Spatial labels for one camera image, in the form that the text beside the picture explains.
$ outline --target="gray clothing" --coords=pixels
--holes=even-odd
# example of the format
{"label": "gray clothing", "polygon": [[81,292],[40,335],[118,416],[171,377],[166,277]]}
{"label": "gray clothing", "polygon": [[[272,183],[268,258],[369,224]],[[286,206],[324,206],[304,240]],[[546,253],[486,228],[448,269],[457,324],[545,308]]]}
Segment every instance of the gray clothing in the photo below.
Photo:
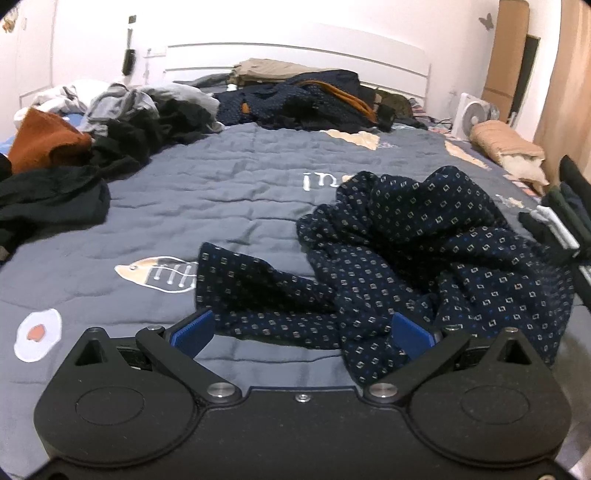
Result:
{"label": "gray clothing", "polygon": [[80,123],[79,130],[94,137],[107,136],[106,123],[111,120],[129,120],[140,110],[151,112],[158,118],[158,110],[147,93],[128,89],[120,83],[113,83],[103,93],[92,100],[90,108]]}
{"label": "gray clothing", "polygon": [[224,126],[216,120],[217,110],[219,109],[219,100],[203,93],[201,90],[190,85],[181,85],[179,83],[168,83],[161,86],[146,85],[140,88],[140,91],[147,93],[157,102],[166,100],[178,100],[179,102],[196,103],[205,108],[213,117],[213,123],[210,125],[212,132],[220,132]]}

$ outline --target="white fan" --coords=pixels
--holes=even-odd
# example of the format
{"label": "white fan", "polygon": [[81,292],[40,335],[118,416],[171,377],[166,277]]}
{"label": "white fan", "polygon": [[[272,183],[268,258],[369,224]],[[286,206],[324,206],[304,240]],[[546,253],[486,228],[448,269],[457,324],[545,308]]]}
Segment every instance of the white fan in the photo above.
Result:
{"label": "white fan", "polygon": [[451,133],[461,140],[468,140],[474,125],[498,118],[499,109],[495,105],[480,100],[469,93],[462,93]]}

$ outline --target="metal screw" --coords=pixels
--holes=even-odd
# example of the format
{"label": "metal screw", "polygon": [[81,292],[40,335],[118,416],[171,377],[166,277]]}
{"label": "metal screw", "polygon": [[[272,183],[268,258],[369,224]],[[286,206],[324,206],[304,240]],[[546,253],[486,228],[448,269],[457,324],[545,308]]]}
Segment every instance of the metal screw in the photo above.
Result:
{"label": "metal screw", "polygon": [[295,396],[295,401],[298,401],[300,403],[308,403],[310,400],[312,400],[312,397],[309,396],[307,393],[298,393]]}
{"label": "metal screw", "polygon": [[209,385],[207,393],[212,397],[226,398],[234,395],[236,387],[228,382],[216,382]]}
{"label": "metal screw", "polygon": [[369,393],[377,398],[390,398],[398,393],[398,388],[391,383],[374,383],[369,386]]}

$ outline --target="fried egg print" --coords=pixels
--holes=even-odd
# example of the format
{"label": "fried egg print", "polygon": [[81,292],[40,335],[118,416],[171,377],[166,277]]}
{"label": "fried egg print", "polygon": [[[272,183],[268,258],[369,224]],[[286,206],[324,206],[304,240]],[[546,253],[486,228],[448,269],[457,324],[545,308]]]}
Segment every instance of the fried egg print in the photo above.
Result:
{"label": "fried egg print", "polygon": [[56,309],[33,312],[18,326],[14,354],[23,362],[38,362],[60,339],[60,312]]}

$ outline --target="brown strap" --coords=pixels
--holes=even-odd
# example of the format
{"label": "brown strap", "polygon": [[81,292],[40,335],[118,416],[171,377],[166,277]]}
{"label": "brown strap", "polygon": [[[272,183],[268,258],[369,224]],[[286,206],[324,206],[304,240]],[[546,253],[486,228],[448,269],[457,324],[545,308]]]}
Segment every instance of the brown strap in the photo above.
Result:
{"label": "brown strap", "polygon": [[374,110],[367,103],[357,98],[356,96],[351,95],[350,93],[344,92],[343,90],[339,90],[337,87],[331,85],[330,83],[321,82],[320,80],[304,80],[302,82],[298,82],[297,85],[319,85],[323,87],[325,90],[327,90],[329,93],[333,94],[338,99],[348,103],[358,112],[364,114],[373,123],[378,123],[378,118],[376,117]]}

